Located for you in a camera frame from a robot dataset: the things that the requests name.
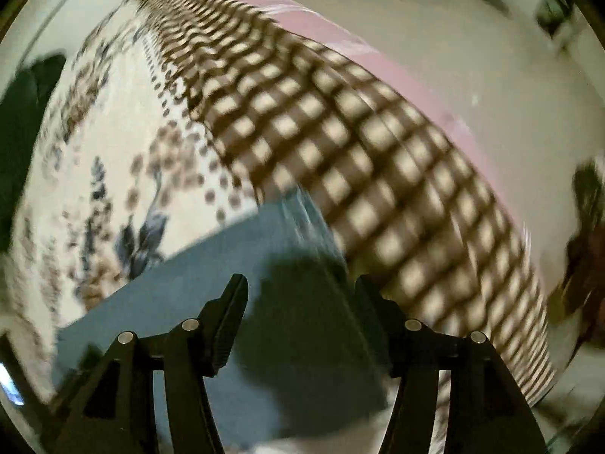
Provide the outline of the blue denim pants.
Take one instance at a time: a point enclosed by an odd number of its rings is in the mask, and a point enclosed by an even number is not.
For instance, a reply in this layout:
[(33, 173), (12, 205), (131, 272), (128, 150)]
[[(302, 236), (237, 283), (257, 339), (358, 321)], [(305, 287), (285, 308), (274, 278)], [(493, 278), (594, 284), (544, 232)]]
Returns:
[(242, 453), (370, 453), (388, 413), (383, 362), (364, 334), (343, 258), (294, 191), (148, 269), (59, 332), (51, 379), (122, 331), (169, 331), (243, 275), (248, 304), (206, 390), (222, 444)]

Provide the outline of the brown checkered bedsheet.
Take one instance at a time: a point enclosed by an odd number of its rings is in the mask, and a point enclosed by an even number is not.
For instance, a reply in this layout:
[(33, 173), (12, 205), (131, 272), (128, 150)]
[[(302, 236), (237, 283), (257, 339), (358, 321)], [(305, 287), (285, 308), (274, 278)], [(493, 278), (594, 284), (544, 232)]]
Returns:
[(153, 162), (218, 222), (305, 190), (354, 275), (453, 335), (484, 331), (529, 403), (555, 370), (521, 232), (464, 152), (392, 86), (237, 0), (135, 0), (158, 51)]

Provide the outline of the white floral blanket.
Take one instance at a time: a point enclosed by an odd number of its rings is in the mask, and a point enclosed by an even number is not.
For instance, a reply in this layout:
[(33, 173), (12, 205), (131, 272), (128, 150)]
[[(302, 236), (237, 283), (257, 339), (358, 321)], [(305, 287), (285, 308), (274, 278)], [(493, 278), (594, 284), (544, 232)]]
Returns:
[(258, 209), (210, 127), (248, 111), (274, 27), (237, 0), (123, 0), (67, 60), (4, 260), (10, 339), (41, 399), (59, 331)]

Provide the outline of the pink mattress cover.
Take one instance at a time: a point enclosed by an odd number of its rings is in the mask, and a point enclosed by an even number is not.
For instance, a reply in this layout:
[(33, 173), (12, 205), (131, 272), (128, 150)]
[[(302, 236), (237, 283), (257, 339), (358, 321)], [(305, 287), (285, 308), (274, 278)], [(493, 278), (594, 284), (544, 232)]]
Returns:
[(494, 169), (464, 120), (451, 113), (428, 87), (418, 82), (393, 59), (356, 34), (294, 0), (238, 1), (259, 7), (268, 16), (276, 17), (277, 23), (286, 30), (326, 45), (394, 87), (461, 148), (494, 191), (501, 192)]

